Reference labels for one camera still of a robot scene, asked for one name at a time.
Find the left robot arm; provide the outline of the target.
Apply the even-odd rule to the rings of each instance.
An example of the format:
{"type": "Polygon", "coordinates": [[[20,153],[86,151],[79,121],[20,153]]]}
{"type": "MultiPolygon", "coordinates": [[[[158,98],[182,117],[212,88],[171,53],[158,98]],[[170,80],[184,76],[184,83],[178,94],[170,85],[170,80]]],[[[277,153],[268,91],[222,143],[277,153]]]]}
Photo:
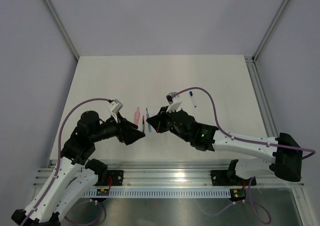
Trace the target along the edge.
{"type": "Polygon", "coordinates": [[[108,180],[108,166],[90,156],[96,142],[113,137],[130,145],[145,134],[122,116],[102,121],[97,112],[84,112],[40,192],[24,209],[15,210],[11,219],[19,226],[59,226],[90,187],[103,185],[108,180]]]}

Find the white marker pen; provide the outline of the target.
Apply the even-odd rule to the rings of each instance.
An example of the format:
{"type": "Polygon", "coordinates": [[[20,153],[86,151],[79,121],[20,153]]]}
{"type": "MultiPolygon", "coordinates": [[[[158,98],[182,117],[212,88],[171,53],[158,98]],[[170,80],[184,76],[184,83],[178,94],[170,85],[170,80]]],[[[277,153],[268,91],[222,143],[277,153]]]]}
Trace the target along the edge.
{"type": "Polygon", "coordinates": [[[190,95],[190,98],[191,98],[191,100],[192,100],[193,106],[196,108],[196,107],[197,107],[197,104],[196,104],[196,101],[195,101],[193,92],[192,92],[192,91],[189,91],[189,95],[190,95]]]}

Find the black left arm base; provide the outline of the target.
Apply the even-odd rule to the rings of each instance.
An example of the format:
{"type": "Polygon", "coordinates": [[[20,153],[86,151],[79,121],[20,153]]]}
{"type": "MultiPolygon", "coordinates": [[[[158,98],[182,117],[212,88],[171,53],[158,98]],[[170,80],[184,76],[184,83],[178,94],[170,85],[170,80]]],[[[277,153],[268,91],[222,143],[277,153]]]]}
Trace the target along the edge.
{"type": "Polygon", "coordinates": [[[85,169],[93,171],[97,176],[94,186],[122,186],[124,171],[118,169],[108,169],[108,166],[100,160],[91,159],[85,164],[85,169]]]}

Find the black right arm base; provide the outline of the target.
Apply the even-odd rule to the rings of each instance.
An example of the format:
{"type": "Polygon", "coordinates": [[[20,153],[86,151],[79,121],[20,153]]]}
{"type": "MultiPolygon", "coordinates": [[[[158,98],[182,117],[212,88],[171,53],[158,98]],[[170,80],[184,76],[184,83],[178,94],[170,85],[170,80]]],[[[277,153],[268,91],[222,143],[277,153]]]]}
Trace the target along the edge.
{"type": "Polygon", "coordinates": [[[211,170],[210,178],[213,186],[248,186],[250,179],[243,179],[236,175],[236,166],[239,160],[234,159],[230,161],[228,169],[211,170]]]}

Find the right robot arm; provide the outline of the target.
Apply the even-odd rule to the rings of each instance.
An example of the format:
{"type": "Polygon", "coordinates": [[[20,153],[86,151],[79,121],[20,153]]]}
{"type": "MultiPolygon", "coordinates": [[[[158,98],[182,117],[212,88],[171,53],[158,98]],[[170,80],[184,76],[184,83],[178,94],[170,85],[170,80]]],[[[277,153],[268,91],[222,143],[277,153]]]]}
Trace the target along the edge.
{"type": "Polygon", "coordinates": [[[226,176],[232,184],[270,174],[288,182],[301,180],[303,152],[287,133],[261,138],[230,134],[217,126],[197,122],[183,110],[169,111],[167,106],[161,107],[158,114],[146,121],[157,133],[171,132],[196,150],[251,156],[251,159],[230,162],[226,176]]]}

